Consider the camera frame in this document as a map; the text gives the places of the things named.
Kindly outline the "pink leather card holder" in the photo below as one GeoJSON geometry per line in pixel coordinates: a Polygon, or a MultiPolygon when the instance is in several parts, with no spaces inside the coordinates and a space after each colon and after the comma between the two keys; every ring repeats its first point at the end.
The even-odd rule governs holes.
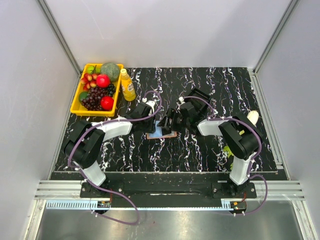
{"type": "Polygon", "coordinates": [[[165,138],[175,138],[177,137],[177,132],[172,131],[171,133],[164,134],[161,127],[158,127],[157,124],[159,123],[159,120],[155,121],[155,131],[153,133],[147,133],[146,138],[148,140],[154,140],[154,139],[165,139],[165,138]]]}

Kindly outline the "black card box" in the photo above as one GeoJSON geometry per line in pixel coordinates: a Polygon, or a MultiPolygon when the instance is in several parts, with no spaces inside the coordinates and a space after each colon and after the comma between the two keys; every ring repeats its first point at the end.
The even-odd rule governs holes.
{"type": "Polygon", "coordinates": [[[207,112],[208,105],[206,103],[209,104],[210,101],[211,97],[197,88],[192,89],[188,96],[184,98],[184,102],[191,103],[199,117],[207,112]]]}

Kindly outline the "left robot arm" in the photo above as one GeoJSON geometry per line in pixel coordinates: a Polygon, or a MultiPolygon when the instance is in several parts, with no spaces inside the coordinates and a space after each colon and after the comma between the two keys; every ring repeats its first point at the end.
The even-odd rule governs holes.
{"type": "Polygon", "coordinates": [[[70,136],[62,143],[61,150],[71,157],[70,163],[82,170],[91,185],[91,192],[98,198],[107,195],[109,186],[107,177],[99,167],[97,158],[103,142],[125,136],[132,132],[151,133],[154,131],[155,102],[148,100],[140,102],[134,110],[125,117],[118,117],[105,122],[78,121],[70,136]]]}

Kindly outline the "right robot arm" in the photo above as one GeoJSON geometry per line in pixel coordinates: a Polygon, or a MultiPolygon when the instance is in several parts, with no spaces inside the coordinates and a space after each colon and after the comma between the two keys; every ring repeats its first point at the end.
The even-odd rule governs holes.
{"type": "Polygon", "coordinates": [[[193,135],[222,136],[233,154],[233,166],[227,186],[228,194],[239,198],[246,191],[244,183],[249,180],[252,160],[262,149],[262,134],[256,128],[259,113],[239,113],[225,118],[205,116],[210,104],[200,100],[182,100],[176,108],[169,108],[158,122],[163,135],[180,133],[187,129],[193,135]]]}

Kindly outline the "yellow juice bottle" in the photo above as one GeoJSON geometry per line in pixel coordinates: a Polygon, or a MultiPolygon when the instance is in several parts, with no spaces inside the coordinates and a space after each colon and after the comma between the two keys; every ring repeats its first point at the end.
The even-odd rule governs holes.
{"type": "Polygon", "coordinates": [[[122,88],[124,99],[128,102],[135,100],[136,99],[135,88],[125,68],[122,68],[120,70],[120,80],[121,80],[121,88],[122,88]]]}

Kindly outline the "red pomegranate lower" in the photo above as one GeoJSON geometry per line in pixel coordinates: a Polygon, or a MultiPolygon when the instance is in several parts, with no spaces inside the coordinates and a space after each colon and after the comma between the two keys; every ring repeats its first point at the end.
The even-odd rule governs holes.
{"type": "Polygon", "coordinates": [[[100,100],[100,106],[105,110],[105,111],[111,111],[113,109],[114,105],[114,99],[111,96],[104,96],[100,100]]]}

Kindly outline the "red pomegranate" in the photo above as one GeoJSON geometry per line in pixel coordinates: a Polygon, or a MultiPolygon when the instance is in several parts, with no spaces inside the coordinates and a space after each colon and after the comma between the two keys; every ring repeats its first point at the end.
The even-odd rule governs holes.
{"type": "Polygon", "coordinates": [[[111,96],[104,96],[100,100],[100,106],[105,110],[105,111],[111,111],[113,109],[114,105],[114,99],[111,96]]]}
{"type": "Polygon", "coordinates": [[[106,74],[99,74],[96,78],[96,85],[100,88],[107,88],[110,83],[110,78],[106,74]]]}

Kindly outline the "small black grape bunch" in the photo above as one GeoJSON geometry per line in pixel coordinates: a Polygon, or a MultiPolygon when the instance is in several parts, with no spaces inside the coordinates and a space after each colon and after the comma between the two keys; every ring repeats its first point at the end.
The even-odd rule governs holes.
{"type": "Polygon", "coordinates": [[[116,89],[117,89],[117,87],[116,87],[113,83],[111,83],[111,84],[106,88],[107,96],[113,97],[114,94],[116,93],[116,89]]]}

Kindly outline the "red pomegranate upper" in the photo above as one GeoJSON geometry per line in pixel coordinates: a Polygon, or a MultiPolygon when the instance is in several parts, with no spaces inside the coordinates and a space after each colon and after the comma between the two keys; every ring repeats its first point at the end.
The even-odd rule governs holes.
{"type": "Polygon", "coordinates": [[[99,74],[96,78],[96,85],[100,88],[107,88],[110,83],[110,78],[106,74],[99,74]]]}

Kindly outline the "dark purple grape bunch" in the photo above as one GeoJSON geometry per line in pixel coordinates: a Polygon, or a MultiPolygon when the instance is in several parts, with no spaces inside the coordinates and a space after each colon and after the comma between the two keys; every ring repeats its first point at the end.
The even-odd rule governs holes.
{"type": "Polygon", "coordinates": [[[91,88],[88,96],[80,102],[88,111],[102,111],[103,108],[100,105],[101,99],[107,96],[107,88],[101,88],[96,86],[91,88]]]}

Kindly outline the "green melon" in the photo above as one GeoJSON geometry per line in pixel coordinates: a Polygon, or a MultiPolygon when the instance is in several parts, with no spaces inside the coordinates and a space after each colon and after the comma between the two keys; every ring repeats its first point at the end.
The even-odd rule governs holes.
{"type": "Polygon", "coordinates": [[[120,70],[119,66],[113,62],[104,63],[100,67],[100,73],[102,75],[107,75],[112,83],[119,79],[120,70]]]}

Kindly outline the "small red fruit bunch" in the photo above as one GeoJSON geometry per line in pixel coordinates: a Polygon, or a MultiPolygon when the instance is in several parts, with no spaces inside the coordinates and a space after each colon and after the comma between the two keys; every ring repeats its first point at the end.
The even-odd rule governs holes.
{"type": "Polygon", "coordinates": [[[83,77],[80,79],[80,84],[82,85],[82,90],[84,92],[88,92],[91,88],[95,88],[97,86],[97,77],[96,73],[89,74],[85,73],[83,77]]]}

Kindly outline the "yellow plastic tray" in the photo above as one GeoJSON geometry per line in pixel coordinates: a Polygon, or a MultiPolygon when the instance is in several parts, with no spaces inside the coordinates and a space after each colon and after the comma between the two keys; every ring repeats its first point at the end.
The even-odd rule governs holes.
{"type": "MultiPolygon", "coordinates": [[[[100,68],[101,68],[102,65],[103,65],[102,63],[88,63],[88,64],[86,64],[84,69],[83,69],[83,72],[82,72],[82,75],[80,77],[80,80],[84,76],[84,74],[87,73],[87,67],[88,66],[96,66],[95,74],[100,75],[101,74],[100,73],[100,68]]],[[[120,70],[124,68],[123,64],[119,64],[118,63],[117,65],[119,66],[120,70]]],[[[82,117],[83,116],[86,116],[86,117],[113,117],[115,115],[115,112],[116,112],[118,96],[119,96],[120,88],[121,88],[121,75],[119,75],[117,81],[110,82],[110,84],[111,83],[116,86],[115,94],[112,97],[113,100],[114,100],[112,110],[106,111],[106,110],[103,109],[103,110],[100,110],[100,111],[91,111],[91,110],[87,110],[84,106],[82,106],[81,103],[78,100],[78,96],[79,96],[80,93],[83,92],[83,86],[79,82],[79,84],[77,86],[77,89],[76,89],[76,92],[75,92],[75,95],[74,95],[74,98],[73,98],[73,101],[72,101],[72,104],[71,104],[71,107],[70,107],[70,112],[72,114],[75,114],[77,116],[82,116],[82,117]]]]}

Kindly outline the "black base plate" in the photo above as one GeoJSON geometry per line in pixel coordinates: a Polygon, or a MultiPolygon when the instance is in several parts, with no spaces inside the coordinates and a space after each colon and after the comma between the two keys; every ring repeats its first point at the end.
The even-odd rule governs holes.
{"type": "Polygon", "coordinates": [[[236,187],[227,173],[213,172],[108,172],[104,192],[87,182],[80,188],[81,198],[110,199],[113,208],[204,208],[220,207],[222,199],[256,199],[254,183],[236,187]]]}

